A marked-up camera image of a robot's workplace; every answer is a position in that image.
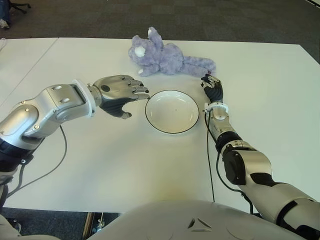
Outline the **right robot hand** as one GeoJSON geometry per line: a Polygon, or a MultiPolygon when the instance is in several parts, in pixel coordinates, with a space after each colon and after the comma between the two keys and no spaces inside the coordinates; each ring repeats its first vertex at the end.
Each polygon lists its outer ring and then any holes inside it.
{"type": "Polygon", "coordinates": [[[210,100],[210,103],[222,103],[224,92],[221,81],[210,74],[206,74],[204,77],[201,78],[201,80],[202,82],[200,85],[203,88],[204,93],[210,100]]]}

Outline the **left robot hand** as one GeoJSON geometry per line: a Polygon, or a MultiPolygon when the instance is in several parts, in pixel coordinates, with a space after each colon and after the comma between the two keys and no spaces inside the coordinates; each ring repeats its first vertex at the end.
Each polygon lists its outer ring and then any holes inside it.
{"type": "Polygon", "coordinates": [[[128,119],[130,112],[123,110],[124,105],[150,99],[149,89],[129,75],[114,75],[98,79],[89,87],[96,106],[109,115],[128,119]]]}

